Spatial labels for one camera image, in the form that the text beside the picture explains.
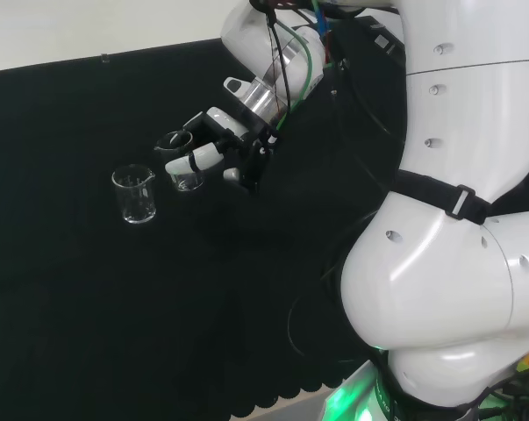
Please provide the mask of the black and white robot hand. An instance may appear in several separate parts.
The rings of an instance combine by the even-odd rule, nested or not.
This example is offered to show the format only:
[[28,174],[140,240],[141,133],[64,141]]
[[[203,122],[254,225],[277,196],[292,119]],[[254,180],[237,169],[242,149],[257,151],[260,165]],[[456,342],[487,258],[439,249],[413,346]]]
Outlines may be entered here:
[[276,133],[253,121],[250,126],[218,107],[197,113],[162,139],[164,169],[180,192],[196,189],[210,172],[251,194],[274,151]]

